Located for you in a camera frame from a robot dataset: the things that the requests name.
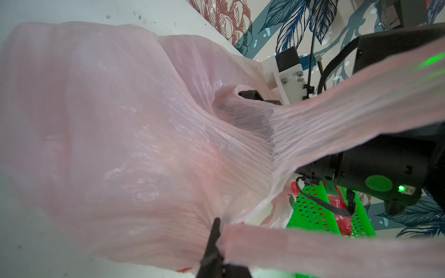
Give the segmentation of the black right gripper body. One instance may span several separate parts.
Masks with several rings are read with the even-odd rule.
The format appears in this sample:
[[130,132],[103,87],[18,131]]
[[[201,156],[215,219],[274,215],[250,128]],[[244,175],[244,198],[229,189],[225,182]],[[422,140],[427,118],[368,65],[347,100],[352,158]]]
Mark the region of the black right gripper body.
[[272,103],[275,105],[282,105],[279,100],[265,100],[265,99],[263,99],[257,90],[244,90],[244,91],[239,92],[238,95],[245,99],[249,99],[249,100],[265,101],[265,102]]

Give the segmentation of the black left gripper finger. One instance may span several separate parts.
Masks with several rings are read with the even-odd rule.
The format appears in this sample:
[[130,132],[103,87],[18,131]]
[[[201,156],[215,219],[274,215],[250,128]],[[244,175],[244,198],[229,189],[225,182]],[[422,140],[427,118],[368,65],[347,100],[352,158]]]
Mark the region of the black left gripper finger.
[[216,242],[220,238],[220,224],[221,219],[215,218],[196,278],[252,278],[247,267],[223,262],[224,258],[216,247]]

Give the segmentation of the green plastic perforated basket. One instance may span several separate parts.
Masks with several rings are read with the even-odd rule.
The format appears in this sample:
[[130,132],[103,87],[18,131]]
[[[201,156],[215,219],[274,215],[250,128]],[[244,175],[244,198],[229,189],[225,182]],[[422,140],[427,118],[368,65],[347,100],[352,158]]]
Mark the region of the green plastic perforated basket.
[[292,194],[289,202],[294,212],[287,224],[288,228],[300,228],[308,231],[328,232],[351,239],[376,237],[374,228],[366,214],[357,192],[354,193],[356,210],[352,217],[342,217],[310,200],[303,194],[325,201],[336,208],[347,208],[351,195],[348,190],[331,182],[305,186],[302,190],[297,183],[291,183]]

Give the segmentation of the pink plastic bag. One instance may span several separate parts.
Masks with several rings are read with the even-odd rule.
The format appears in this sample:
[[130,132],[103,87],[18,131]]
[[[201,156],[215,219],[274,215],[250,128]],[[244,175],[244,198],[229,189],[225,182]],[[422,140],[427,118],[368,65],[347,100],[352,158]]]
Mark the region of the pink plastic bag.
[[90,253],[196,267],[215,218],[226,263],[319,278],[442,278],[443,240],[359,240],[247,221],[283,192],[272,143],[236,123],[260,64],[196,35],[22,23],[1,48],[1,171]]

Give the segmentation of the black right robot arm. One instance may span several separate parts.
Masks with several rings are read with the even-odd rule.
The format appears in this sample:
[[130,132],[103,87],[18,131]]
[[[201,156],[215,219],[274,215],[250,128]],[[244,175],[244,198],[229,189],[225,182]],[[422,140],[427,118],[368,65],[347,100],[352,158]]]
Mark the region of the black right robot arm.
[[364,35],[329,64],[356,50],[352,78],[313,100],[278,106],[255,91],[236,123],[272,143],[296,188],[324,182],[380,199],[399,215],[429,192],[445,206],[445,26]]

